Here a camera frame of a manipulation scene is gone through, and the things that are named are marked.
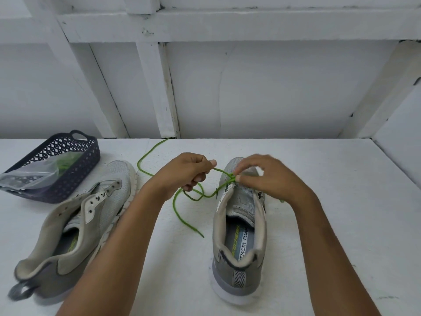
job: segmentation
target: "person's left hand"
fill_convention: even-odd
[[[208,161],[203,155],[181,153],[161,168],[148,184],[162,190],[165,199],[169,200],[180,187],[190,192],[215,166],[215,160]]]

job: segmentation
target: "sneaker without laces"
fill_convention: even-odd
[[[34,250],[15,268],[19,283],[9,292],[12,300],[66,292],[105,244],[133,200],[137,176],[129,162],[116,160],[96,181],[89,192],[60,203],[47,216]]]
[[[232,159],[225,172],[232,173],[243,158]],[[242,175],[258,176],[255,167]],[[228,181],[225,174],[219,185]],[[266,250],[264,194],[236,182],[218,195],[213,219],[213,259],[210,284],[223,300],[245,305],[261,293],[261,270]]]

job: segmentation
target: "basket handle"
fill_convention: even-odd
[[[79,131],[79,130],[72,130],[72,131],[70,131],[70,132],[69,132],[69,134],[70,134],[72,137],[73,137],[73,134],[80,134],[80,135],[82,135],[82,136],[86,137],[86,139],[87,139],[88,141],[91,141],[91,140],[95,139],[95,137],[94,137],[94,136],[87,135],[87,134],[85,134],[85,133],[83,133],[82,131]]]

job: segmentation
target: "person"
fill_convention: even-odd
[[[178,188],[191,191],[215,166],[203,155],[182,153],[146,182],[57,315],[129,315],[161,207]],[[251,166],[264,174],[240,175]],[[233,174],[240,184],[285,200],[294,210],[316,316],[380,315],[310,187],[269,155],[243,159]]]

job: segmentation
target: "hand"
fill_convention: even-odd
[[[243,170],[251,166],[260,167],[264,174],[262,176],[240,175]],[[254,154],[243,159],[233,174],[237,182],[290,204],[307,193],[313,193],[294,172],[270,155]]]
[[[190,192],[215,166],[215,160],[208,161],[203,155],[181,153],[161,168],[148,184],[163,191],[165,200],[169,200],[180,187]]]

